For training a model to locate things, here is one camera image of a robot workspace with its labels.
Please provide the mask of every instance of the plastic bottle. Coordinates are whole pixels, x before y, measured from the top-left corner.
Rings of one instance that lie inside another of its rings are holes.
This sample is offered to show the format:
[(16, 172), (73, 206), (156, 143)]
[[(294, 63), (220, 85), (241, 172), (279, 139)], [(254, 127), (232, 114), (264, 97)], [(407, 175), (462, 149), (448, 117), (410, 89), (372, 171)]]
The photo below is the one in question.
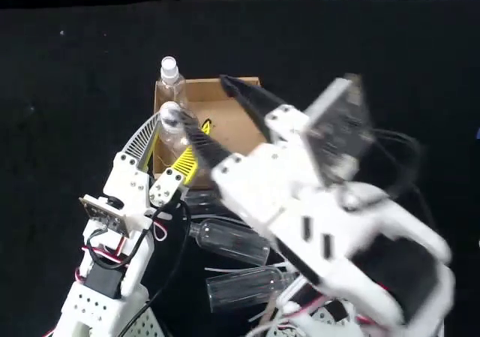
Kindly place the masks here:
[(174, 101), (163, 103), (158, 126), (158, 136), (176, 158), (190, 145), (182, 124), (173, 113), (173, 110), (179, 109), (180, 106)]
[(293, 273), (272, 266), (207, 278), (210, 309), (219, 312), (267, 303), (273, 293), (283, 291), (294, 279)]
[(190, 236), (201, 248), (255, 266), (265, 265), (269, 241), (250, 228), (212, 218), (190, 226)]
[(177, 61), (173, 57), (165, 57), (161, 62), (160, 79), (157, 86), (163, 102), (174, 101), (183, 108), (188, 108), (185, 78), (180, 74)]

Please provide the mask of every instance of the robotic arm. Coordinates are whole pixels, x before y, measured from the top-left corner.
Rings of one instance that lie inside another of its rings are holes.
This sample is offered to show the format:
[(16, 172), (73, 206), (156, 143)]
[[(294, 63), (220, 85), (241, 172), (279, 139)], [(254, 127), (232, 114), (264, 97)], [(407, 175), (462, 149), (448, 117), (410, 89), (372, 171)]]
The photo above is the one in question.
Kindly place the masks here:
[[(115, 156), (103, 188), (108, 197), (80, 198), (89, 218), (83, 231), (85, 253), (54, 336), (116, 337), (149, 298), (140, 284), (154, 251), (149, 230), (155, 218), (171, 218), (163, 211), (185, 195), (198, 168), (188, 148), (151, 186), (146, 171), (160, 118), (159, 111)], [(202, 132), (209, 128), (206, 121)], [(124, 335), (164, 336), (150, 308), (134, 327)]]
[[(270, 141), (246, 156), (231, 153), (181, 114), (223, 204), (267, 238), (317, 296), (350, 301), (386, 335), (434, 335), (452, 306), (450, 250), (389, 194), (348, 182), (374, 142), (357, 81), (336, 79), (304, 113), (241, 80), (222, 83)], [(293, 292), (277, 299), (280, 311)], [(317, 335), (309, 317), (289, 320)]]

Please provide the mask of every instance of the perforated plate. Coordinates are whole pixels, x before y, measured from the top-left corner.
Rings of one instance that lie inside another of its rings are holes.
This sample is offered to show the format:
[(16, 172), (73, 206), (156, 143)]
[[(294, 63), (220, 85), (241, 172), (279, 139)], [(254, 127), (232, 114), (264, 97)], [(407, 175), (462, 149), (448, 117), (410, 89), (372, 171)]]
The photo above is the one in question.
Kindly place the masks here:
[[(315, 326), (315, 335), (319, 337), (361, 337), (362, 331), (360, 327), (350, 317), (353, 312), (353, 307), (350, 303), (344, 302), (343, 304), (346, 310), (349, 312), (349, 317), (335, 323), (334, 318), (325, 308), (319, 308), (312, 314), (313, 320), (317, 323)], [(332, 331), (331, 326), (341, 327)], [(310, 337), (306, 332), (303, 332), (301, 328), (274, 328), (271, 329), (266, 337)]]
[(93, 329), (109, 331), (124, 307), (120, 299), (110, 299), (75, 282), (61, 309), (71, 321), (79, 321)]
[(132, 328), (130, 328), (130, 331), (128, 331), (125, 336), (165, 337), (151, 308), (147, 309), (145, 313), (142, 314), (138, 320), (136, 320), (135, 324), (132, 326)]

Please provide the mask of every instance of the black backdrop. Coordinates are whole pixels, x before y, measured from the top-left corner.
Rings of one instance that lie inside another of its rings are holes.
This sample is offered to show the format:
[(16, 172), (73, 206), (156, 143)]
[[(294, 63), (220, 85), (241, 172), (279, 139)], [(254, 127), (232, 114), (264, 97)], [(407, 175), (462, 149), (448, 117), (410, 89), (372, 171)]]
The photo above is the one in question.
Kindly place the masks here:
[[(3, 334), (54, 326), (81, 256), (77, 198), (101, 193), (113, 156), (152, 112), (159, 61), (174, 55), (187, 78), (258, 76), (298, 108), (333, 78), (362, 74), (376, 125), (426, 148), (419, 184), (457, 276), (447, 333), (475, 335), (479, 8), (362, 0), (0, 12)], [(148, 269), (151, 290), (175, 257), (172, 234)], [(204, 266), (235, 264), (191, 243), (157, 315), (177, 336), (241, 335), (254, 312), (209, 314)]]

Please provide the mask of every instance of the brown cardboard box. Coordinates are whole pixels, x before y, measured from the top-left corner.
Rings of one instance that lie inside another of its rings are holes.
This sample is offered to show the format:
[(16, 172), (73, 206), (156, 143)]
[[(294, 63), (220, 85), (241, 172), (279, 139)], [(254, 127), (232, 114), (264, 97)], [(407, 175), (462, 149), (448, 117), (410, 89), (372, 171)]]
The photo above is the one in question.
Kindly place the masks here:
[[(259, 86), (257, 77), (244, 77), (242, 80)], [(187, 96), (189, 107), (202, 123), (207, 118), (212, 121), (210, 135), (232, 152), (243, 155), (250, 153), (260, 143), (265, 142), (263, 135), (251, 121), (235, 99), (228, 97), (221, 87), (218, 78), (208, 80), (187, 80)], [(165, 98), (155, 86), (154, 112), (161, 106)], [(153, 173), (162, 173), (174, 162), (168, 148), (159, 140), (153, 153)], [(211, 181), (207, 176), (198, 176), (193, 188), (207, 188)]]

